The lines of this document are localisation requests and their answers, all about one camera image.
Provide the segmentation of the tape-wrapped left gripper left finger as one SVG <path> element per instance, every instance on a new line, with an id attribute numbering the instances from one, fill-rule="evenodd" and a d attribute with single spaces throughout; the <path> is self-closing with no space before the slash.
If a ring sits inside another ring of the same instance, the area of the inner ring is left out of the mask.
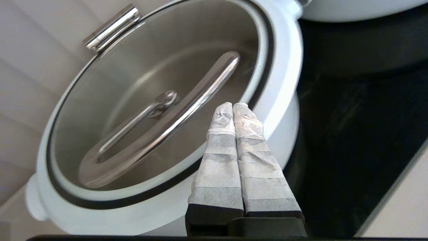
<path id="1" fill-rule="evenodd" d="M 192 183 L 185 215 L 188 236 L 225 236 L 228 224 L 244 217 L 232 104 L 219 105 Z"/>

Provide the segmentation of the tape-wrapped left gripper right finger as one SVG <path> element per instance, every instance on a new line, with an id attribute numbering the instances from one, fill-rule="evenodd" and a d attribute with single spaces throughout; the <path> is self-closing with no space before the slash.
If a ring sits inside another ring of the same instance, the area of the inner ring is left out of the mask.
<path id="1" fill-rule="evenodd" d="M 233 116 L 245 215 L 304 222 L 304 214 L 263 135 L 262 122 L 245 103 L 234 104 Z"/>

